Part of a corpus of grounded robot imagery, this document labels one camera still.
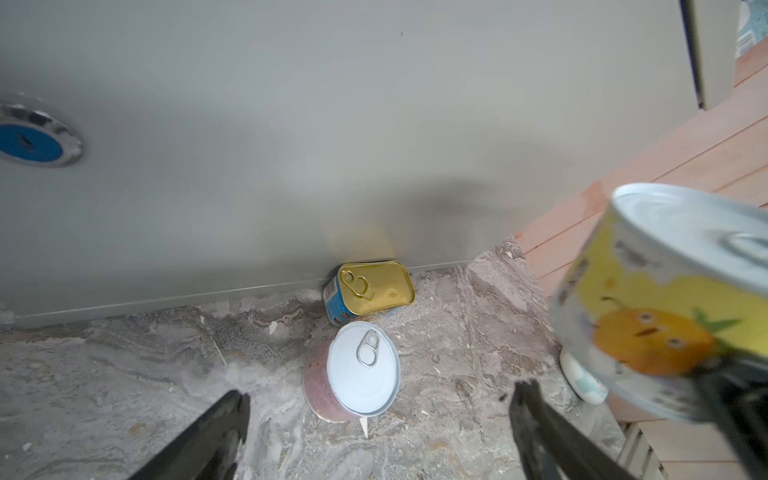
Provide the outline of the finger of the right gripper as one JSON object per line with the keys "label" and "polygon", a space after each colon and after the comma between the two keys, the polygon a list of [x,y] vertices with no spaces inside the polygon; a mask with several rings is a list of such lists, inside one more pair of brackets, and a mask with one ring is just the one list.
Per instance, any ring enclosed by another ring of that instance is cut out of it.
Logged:
{"label": "finger of the right gripper", "polygon": [[709,359],[692,380],[711,420],[751,479],[767,477],[767,359],[728,353]]}

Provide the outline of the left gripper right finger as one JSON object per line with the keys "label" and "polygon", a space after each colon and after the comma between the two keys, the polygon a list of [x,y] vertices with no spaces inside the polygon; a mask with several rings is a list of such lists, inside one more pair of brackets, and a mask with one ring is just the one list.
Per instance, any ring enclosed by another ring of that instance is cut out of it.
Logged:
{"label": "left gripper right finger", "polygon": [[528,479],[630,479],[607,456],[546,403],[537,380],[515,383],[509,419]]}

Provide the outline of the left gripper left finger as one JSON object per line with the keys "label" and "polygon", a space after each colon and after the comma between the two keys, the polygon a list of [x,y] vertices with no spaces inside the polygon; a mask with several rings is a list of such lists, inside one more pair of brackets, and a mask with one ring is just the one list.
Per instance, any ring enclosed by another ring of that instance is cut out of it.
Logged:
{"label": "left gripper left finger", "polygon": [[234,478],[249,419],[250,396],[228,391],[131,479]]}

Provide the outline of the white lid can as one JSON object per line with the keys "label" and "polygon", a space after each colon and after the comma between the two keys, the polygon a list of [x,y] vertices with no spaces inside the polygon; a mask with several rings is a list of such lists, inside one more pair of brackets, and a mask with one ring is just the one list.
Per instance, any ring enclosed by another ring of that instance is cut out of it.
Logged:
{"label": "white lid can", "polygon": [[610,392],[705,422],[691,380],[733,350],[767,352],[767,213],[690,188],[617,188],[550,298],[565,348]]}
{"label": "white lid can", "polygon": [[377,325],[354,321],[318,347],[303,370],[309,408],[329,423],[386,412],[400,388],[401,369],[392,340]]}

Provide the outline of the gold rectangular sardine tin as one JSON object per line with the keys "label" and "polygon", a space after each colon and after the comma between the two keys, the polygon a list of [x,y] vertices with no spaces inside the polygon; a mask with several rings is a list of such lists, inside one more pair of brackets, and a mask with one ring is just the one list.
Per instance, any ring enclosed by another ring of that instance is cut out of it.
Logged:
{"label": "gold rectangular sardine tin", "polygon": [[342,327],[412,304],[415,290],[409,272],[396,260],[345,263],[326,284],[322,297],[330,323]]}

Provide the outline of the white round clock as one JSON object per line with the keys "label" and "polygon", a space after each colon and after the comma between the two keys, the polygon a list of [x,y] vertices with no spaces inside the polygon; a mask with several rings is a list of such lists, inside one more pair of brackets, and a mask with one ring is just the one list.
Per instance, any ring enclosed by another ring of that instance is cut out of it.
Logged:
{"label": "white round clock", "polygon": [[573,355],[562,350],[559,354],[559,364],[566,381],[581,400],[591,405],[600,405],[605,402],[608,389]]}

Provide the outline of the grey metal cabinet box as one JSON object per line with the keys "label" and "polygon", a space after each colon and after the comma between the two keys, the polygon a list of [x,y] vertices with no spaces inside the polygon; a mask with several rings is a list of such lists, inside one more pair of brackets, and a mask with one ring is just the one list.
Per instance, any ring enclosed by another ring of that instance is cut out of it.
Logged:
{"label": "grey metal cabinet box", "polygon": [[5,1],[23,326],[473,259],[719,103],[737,1]]}

